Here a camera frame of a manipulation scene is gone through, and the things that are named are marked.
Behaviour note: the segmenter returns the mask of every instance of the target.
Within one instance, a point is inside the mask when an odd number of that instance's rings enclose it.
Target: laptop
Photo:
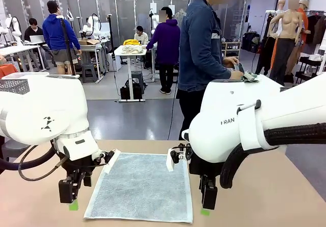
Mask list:
[[[31,42],[45,42],[44,36],[42,35],[31,36]]]

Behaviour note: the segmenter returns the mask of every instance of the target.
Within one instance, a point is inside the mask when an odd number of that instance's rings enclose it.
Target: person in black shirt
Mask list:
[[[24,34],[24,40],[25,41],[31,41],[31,36],[43,36],[43,30],[37,26],[37,20],[34,18],[29,19],[30,26],[26,29]],[[53,55],[51,53],[51,50],[46,45],[41,45],[40,52],[42,55],[44,67],[47,70],[50,70],[49,64],[47,62],[46,53],[48,53],[51,56],[51,60],[53,65],[56,67],[56,63],[53,59]]]

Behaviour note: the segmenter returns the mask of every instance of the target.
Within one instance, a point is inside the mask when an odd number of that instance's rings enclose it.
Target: black hair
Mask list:
[[[140,32],[143,32],[144,31],[144,29],[143,29],[143,27],[142,26],[137,26],[137,31],[140,31]]]
[[[47,9],[48,9],[50,14],[57,13],[59,6],[56,3],[56,1],[50,0],[50,1],[47,2],[46,5],[47,5]]]
[[[169,7],[163,7],[161,10],[165,10],[167,12],[168,18],[172,19],[172,9]]]
[[[31,26],[32,26],[32,25],[37,26],[37,20],[34,19],[34,18],[30,18],[30,19],[29,19],[29,23],[30,23]]]

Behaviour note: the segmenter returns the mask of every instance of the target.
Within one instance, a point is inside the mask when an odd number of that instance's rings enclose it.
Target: yellow cloth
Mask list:
[[[128,39],[123,42],[123,45],[140,45],[140,43],[137,40]]]

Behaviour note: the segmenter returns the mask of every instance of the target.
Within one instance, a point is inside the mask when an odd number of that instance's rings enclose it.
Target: tan table surface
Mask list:
[[[102,149],[117,148],[130,153],[166,154],[176,141],[102,140]],[[32,152],[34,159],[49,149],[39,146]],[[54,156],[45,165],[25,170],[36,178],[48,172],[57,163]],[[162,223],[130,220],[83,220],[84,212],[101,172],[93,173],[93,186],[82,186],[78,194],[78,211],[69,211],[59,201],[58,181],[65,177],[60,168],[38,182],[21,179],[18,172],[5,171],[0,175],[0,226],[182,226],[185,223]],[[194,223],[193,226],[230,227],[307,227],[326,226],[326,203],[306,178],[278,150],[249,156],[235,175],[232,189],[218,185],[218,198],[210,216],[200,214],[201,193],[199,176],[190,175]]]

